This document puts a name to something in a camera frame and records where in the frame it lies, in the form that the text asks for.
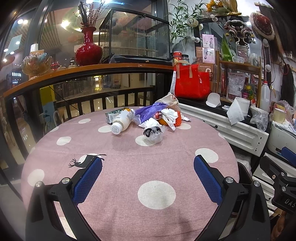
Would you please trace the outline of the green white carton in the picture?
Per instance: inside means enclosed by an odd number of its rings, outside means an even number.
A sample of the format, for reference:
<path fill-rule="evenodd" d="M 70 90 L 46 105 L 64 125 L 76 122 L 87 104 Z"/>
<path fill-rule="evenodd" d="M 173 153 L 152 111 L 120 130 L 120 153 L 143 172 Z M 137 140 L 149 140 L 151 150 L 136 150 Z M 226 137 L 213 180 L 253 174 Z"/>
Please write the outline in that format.
<path fill-rule="evenodd" d="M 113 120 L 122 112 L 125 108 L 115 109 L 105 113 L 106 122 L 112 124 Z"/>

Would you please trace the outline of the white plastic bottle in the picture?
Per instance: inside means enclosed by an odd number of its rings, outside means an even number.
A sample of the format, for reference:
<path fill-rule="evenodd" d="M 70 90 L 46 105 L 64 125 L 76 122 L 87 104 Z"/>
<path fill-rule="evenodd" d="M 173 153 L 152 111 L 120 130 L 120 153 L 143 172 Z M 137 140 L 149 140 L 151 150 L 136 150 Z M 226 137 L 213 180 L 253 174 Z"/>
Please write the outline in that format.
<path fill-rule="evenodd" d="M 134 118 L 134 109 L 126 108 L 121 111 L 112 121 L 111 132 L 119 135 L 125 131 Z"/>

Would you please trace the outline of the clear crushed plastic cup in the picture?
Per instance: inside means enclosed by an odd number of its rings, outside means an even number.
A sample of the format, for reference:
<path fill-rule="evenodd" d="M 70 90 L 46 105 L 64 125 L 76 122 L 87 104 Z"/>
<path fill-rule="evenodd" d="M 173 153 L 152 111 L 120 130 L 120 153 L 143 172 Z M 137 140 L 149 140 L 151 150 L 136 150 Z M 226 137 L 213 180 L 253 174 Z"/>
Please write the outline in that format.
<path fill-rule="evenodd" d="M 160 143 L 164 138 L 164 131 L 161 127 L 153 126 L 151 128 L 146 128 L 143 135 L 147 140 L 153 144 Z"/>

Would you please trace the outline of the purple plastic bag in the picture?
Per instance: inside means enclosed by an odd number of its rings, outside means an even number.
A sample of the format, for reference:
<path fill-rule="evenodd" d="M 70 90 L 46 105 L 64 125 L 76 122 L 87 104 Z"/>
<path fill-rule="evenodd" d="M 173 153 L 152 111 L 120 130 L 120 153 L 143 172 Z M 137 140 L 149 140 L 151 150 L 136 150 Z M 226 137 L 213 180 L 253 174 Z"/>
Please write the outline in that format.
<path fill-rule="evenodd" d="M 145 106 L 135 110 L 133 121 L 136 125 L 140 125 L 152 118 L 157 112 L 168 107 L 168 104 L 163 102 L 155 102 L 153 105 Z"/>

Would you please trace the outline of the white appliance with blue stripe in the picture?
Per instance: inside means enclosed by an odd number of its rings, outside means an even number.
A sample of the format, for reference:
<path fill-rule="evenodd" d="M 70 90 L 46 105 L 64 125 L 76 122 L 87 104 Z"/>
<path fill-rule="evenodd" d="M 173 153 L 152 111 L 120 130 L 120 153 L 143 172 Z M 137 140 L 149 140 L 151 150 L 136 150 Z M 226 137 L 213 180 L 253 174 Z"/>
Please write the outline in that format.
<path fill-rule="evenodd" d="M 295 131 L 289 131 L 282 123 L 271 122 L 267 148 L 272 153 L 281 156 L 281 150 L 287 148 L 295 154 L 295 144 Z"/>

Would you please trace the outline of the clear crumpled plastic bag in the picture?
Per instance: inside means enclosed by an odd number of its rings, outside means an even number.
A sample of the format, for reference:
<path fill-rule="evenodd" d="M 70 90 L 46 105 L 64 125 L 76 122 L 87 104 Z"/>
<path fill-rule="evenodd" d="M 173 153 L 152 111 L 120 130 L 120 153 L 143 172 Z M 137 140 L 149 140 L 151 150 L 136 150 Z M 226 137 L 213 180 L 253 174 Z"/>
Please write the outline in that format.
<path fill-rule="evenodd" d="M 252 113 L 250 123 L 253 125 L 256 125 L 256 127 L 259 130 L 265 132 L 267 129 L 268 120 L 269 120 L 268 112 L 263 109 L 257 108 L 253 105 L 251 105 L 249 109 L 251 110 L 251 113 Z"/>

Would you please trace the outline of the white drawer cabinet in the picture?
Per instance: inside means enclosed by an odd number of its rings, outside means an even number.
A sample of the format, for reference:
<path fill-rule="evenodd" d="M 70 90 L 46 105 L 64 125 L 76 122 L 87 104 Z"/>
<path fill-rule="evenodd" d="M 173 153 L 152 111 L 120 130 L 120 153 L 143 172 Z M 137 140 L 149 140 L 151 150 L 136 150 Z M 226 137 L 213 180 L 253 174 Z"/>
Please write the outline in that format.
<path fill-rule="evenodd" d="M 179 107 L 183 113 L 194 116 L 215 127 L 229 144 L 258 157 L 262 154 L 269 136 L 267 132 L 242 122 L 230 125 L 227 117 L 201 108 L 183 103 L 179 104 Z"/>

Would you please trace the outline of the white plastic jug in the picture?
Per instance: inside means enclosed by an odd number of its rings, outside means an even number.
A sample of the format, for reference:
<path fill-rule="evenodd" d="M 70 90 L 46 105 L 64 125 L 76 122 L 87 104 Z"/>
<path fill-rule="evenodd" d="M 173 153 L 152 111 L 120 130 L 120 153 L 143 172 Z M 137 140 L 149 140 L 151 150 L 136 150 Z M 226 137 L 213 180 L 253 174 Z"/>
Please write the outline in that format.
<path fill-rule="evenodd" d="M 260 91 L 260 103 L 259 108 L 267 111 L 269 113 L 270 110 L 270 89 L 268 86 L 268 82 L 264 81 Z"/>

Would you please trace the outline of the pink polka dot tablecloth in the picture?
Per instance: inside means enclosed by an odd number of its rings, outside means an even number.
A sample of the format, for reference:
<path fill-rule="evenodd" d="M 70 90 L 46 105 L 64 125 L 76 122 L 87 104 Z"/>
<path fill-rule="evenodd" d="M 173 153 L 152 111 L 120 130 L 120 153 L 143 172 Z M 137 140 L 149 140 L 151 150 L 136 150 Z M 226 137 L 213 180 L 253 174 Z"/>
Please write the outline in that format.
<path fill-rule="evenodd" d="M 233 150 L 224 137 L 192 118 L 160 143 L 149 143 L 131 124 L 110 132 L 105 113 L 78 116 L 40 139 L 23 166 L 21 192 L 29 205 L 38 181 L 58 183 L 88 154 L 103 158 L 102 172 L 79 209 L 101 240 L 194 240 L 217 208 L 193 167 L 203 156 L 222 175 L 239 180 Z"/>

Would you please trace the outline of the small crumpled white paper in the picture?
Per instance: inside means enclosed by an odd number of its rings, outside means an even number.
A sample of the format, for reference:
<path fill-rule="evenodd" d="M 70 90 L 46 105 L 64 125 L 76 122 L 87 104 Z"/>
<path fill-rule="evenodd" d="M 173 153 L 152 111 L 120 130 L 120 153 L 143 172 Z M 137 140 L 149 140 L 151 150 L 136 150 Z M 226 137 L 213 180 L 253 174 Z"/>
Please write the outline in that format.
<path fill-rule="evenodd" d="M 184 116 L 183 114 L 181 115 L 181 119 L 182 119 L 183 121 L 187 121 L 187 122 L 191 122 L 191 121 L 192 121 L 190 118 Z"/>

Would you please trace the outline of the wooden shelf rack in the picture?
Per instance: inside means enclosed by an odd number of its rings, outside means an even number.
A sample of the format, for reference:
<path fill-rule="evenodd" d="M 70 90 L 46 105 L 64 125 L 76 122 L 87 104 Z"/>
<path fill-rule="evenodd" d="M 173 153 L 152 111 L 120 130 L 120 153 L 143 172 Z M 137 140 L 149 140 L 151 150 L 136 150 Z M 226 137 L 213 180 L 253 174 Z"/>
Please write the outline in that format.
<path fill-rule="evenodd" d="M 215 70 L 212 77 L 212 92 L 220 95 L 222 101 L 233 102 L 236 97 L 260 103 L 261 74 L 259 66 L 250 63 L 223 61 L 215 52 Z"/>

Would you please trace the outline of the wooden topped black railing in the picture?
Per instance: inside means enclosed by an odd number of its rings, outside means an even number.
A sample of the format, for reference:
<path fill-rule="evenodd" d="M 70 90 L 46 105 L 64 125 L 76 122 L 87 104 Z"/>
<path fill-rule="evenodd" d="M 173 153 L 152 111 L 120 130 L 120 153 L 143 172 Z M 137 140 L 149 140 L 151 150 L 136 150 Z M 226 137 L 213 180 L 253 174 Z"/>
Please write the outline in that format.
<path fill-rule="evenodd" d="M 112 63 L 54 71 L 7 90 L 4 104 L 16 144 L 23 158 L 29 155 L 16 123 L 14 106 L 18 97 L 25 99 L 25 114 L 32 134 L 43 137 L 40 120 L 44 94 L 49 91 L 54 109 L 64 109 L 66 119 L 76 115 L 122 106 L 146 106 L 166 95 L 173 67 L 149 63 Z"/>

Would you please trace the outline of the beige translucent plastic bag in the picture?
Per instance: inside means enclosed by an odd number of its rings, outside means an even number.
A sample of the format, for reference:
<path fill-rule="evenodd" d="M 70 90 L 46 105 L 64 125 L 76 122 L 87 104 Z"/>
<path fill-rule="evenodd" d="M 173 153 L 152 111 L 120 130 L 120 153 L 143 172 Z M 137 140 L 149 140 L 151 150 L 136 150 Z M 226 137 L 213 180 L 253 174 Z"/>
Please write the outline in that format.
<path fill-rule="evenodd" d="M 165 103 L 167 105 L 167 108 L 171 108 L 175 111 L 181 112 L 179 101 L 172 93 L 169 93 L 163 98 L 157 100 L 156 103 Z"/>

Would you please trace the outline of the red tote bag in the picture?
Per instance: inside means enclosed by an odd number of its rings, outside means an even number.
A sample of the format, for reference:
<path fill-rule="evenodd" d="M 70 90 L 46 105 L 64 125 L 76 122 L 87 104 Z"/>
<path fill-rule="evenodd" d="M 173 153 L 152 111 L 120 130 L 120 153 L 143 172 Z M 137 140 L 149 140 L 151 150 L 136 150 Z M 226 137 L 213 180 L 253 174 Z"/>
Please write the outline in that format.
<path fill-rule="evenodd" d="M 200 72 L 199 65 L 176 64 L 174 95 L 177 98 L 206 99 L 211 93 L 209 72 Z"/>

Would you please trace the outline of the gold lotus ornament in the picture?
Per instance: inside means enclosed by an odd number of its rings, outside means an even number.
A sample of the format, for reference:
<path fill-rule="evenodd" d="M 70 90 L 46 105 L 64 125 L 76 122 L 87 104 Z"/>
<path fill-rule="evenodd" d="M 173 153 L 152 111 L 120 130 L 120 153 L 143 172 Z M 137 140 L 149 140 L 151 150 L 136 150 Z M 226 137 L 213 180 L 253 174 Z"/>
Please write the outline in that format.
<path fill-rule="evenodd" d="M 52 57 L 44 51 L 31 52 L 22 61 L 22 72 L 29 77 L 29 80 L 34 79 L 48 72 L 52 61 Z"/>

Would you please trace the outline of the red ceramic vase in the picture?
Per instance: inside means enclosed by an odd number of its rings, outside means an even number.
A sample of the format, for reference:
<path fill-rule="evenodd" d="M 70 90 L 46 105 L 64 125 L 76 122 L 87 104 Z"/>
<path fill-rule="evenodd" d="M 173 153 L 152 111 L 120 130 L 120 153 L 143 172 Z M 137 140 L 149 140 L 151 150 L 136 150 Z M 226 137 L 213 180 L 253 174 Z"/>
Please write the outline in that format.
<path fill-rule="evenodd" d="M 96 65 L 100 63 L 102 48 L 93 42 L 93 33 L 95 31 L 95 27 L 82 29 L 84 44 L 79 47 L 75 53 L 76 63 L 79 66 Z"/>

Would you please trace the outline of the red lidded jar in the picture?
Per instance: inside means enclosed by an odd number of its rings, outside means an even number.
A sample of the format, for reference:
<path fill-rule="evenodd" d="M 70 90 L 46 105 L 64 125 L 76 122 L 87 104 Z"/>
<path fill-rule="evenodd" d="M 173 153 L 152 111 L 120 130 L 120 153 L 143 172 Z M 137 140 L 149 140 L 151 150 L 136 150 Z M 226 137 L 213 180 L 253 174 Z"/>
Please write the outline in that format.
<path fill-rule="evenodd" d="M 182 58 L 182 52 L 180 52 L 180 51 L 174 51 L 173 52 L 173 63 L 174 63 L 174 66 L 175 65 L 180 65 L 180 64 L 182 64 L 182 60 L 183 60 L 183 58 Z"/>

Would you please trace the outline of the glass display case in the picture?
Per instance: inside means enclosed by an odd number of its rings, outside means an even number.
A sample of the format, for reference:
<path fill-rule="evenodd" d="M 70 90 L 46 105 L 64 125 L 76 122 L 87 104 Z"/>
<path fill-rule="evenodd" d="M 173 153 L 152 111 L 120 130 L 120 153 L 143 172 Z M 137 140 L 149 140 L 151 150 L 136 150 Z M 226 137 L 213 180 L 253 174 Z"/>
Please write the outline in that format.
<path fill-rule="evenodd" d="M 109 62 L 113 55 L 159 61 L 171 59 L 169 22 L 155 16 L 111 8 L 98 33 L 103 62 Z"/>

